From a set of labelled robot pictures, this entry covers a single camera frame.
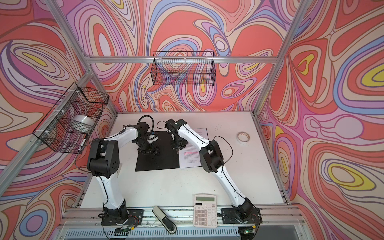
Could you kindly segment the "printed paper files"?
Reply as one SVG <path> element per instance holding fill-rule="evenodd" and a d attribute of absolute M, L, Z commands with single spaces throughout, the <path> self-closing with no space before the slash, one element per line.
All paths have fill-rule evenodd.
<path fill-rule="evenodd" d="M 195 168 L 201 166 L 199 149 L 188 143 L 179 151 L 180 168 Z"/>

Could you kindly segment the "blue file folder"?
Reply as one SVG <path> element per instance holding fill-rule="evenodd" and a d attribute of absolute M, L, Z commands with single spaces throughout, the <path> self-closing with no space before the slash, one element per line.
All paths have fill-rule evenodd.
<path fill-rule="evenodd" d="M 166 131 L 157 132 L 158 140 L 154 141 L 159 147 L 158 155 L 138 154 L 136 172 L 179 169 L 179 151 L 172 149 L 171 134 Z"/>

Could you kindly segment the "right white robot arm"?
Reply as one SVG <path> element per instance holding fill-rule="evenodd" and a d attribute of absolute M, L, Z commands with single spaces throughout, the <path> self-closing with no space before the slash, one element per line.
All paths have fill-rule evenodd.
<path fill-rule="evenodd" d="M 249 198 L 242 194 L 231 178 L 218 142 L 202 137 L 183 119 L 178 121 L 170 119 L 166 121 L 165 127 L 173 138 L 173 149 L 181 150 L 190 144 L 199 150 L 202 168 L 207 173 L 213 174 L 219 181 L 231 200 L 236 220 L 245 223 L 251 216 L 255 206 Z"/>

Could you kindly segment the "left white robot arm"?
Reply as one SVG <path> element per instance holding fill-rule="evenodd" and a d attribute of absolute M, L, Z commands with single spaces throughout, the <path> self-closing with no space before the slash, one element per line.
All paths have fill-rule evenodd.
<path fill-rule="evenodd" d="M 123 126 L 118 133 L 96 139 L 91 143 L 87 162 L 87 170 L 97 179 L 105 202 L 103 204 L 104 218 L 110 217 L 114 222 L 122 224 L 129 218 L 126 200 L 120 191 L 117 171 L 120 167 L 120 148 L 128 143 L 138 146 L 138 152 L 145 155 L 158 156 L 159 147 L 154 144 L 158 139 L 154 133 L 153 117 L 144 115 L 135 125 Z"/>

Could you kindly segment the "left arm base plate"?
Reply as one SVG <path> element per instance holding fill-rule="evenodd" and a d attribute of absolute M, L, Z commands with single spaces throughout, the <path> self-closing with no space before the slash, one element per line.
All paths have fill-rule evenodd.
<path fill-rule="evenodd" d="M 122 216 L 113 216 L 107 214 L 105 210 L 98 215 L 102 220 L 102 226 L 139 226 L 142 224 L 144 209 L 128 209 L 127 214 Z"/>

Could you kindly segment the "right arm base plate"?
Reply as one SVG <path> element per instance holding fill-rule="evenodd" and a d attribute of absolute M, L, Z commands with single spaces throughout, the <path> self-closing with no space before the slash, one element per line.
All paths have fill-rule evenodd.
<path fill-rule="evenodd" d="M 256 224 L 263 223 L 262 215 L 259 208 L 253 207 L 249 213 L 241 213 L 234 208 L 222 208 L 218 213 L 222 218 L 223 224 Z"/>

